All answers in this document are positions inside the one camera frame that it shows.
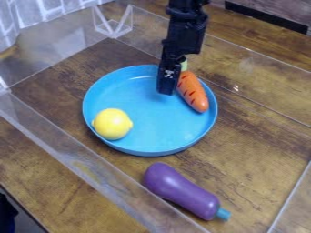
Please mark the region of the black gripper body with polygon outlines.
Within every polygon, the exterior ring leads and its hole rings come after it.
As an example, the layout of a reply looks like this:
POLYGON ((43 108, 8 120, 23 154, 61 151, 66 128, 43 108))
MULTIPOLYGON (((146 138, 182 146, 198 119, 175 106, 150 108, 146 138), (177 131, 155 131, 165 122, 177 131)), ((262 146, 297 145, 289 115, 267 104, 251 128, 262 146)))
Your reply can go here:
POLYGON ((162 41, 163 66, 179 64, 190 54, 199 54, 210 17, 205 12, 170 12, 170 29, 162 41))

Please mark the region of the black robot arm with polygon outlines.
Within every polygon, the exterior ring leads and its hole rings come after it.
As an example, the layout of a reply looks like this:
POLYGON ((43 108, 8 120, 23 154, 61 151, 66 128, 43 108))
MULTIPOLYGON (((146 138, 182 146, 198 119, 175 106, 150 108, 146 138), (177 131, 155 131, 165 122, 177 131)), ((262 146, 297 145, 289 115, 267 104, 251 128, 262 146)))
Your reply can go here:
POLYGON ((167 14, 170 28, 162 41, 163 50, 157 76, 157 91, 173 95, 182 72, 182 62, 190 54, 199 54, 210 17, 203 5, 210 0, 170 0, 167 14))

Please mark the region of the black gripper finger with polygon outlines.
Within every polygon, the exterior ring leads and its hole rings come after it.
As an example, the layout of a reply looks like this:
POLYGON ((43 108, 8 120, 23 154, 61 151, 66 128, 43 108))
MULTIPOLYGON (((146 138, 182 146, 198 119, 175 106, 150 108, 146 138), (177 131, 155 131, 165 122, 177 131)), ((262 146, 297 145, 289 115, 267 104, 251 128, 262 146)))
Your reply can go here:
POLYGON ((157 91, 161 94, 169 96, 174 94, 181 77, 181 72, 181 63, 170 63, 165 61, 161 62, 157 75, 157 91))

